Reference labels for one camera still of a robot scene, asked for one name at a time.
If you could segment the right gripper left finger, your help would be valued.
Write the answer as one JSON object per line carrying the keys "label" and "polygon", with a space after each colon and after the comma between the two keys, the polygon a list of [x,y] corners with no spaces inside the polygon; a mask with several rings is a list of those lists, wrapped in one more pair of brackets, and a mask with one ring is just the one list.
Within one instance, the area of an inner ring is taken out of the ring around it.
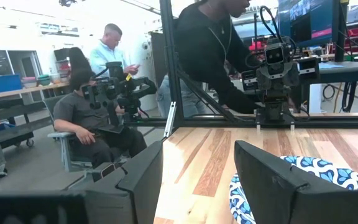
{"label": "right gripper left finger", "polygon": [[155,141],[86,189],[88,223],[152,223],[162,172],[163,142]]}

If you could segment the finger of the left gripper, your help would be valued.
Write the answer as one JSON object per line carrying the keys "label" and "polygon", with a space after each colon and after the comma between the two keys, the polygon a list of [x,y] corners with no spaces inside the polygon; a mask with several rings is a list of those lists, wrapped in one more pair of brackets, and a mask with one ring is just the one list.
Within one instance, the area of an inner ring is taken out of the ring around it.
{"label": "finger of the left gripper", "polygon": [[278,71],[269,66],[263,66],[257,69],[257,83],[259,90],[276,90],[275,78]]}
{"label": "finger of the left gripper", "polygon": [[296,62],[287,62],[280,64],[282,75],[282,91],[289,93],[291,87],[298,85],[298,64]]}

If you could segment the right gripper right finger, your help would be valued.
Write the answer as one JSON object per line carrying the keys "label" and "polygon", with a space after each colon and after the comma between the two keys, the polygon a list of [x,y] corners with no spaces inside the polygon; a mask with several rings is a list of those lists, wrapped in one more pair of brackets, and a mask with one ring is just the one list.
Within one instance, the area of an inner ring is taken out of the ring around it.
{"label": "right gripper right finger", "polygon": [[234,144],[245,203],[256,223],[358,223],[358,173],[324,159],[277,157],[245,141]]}

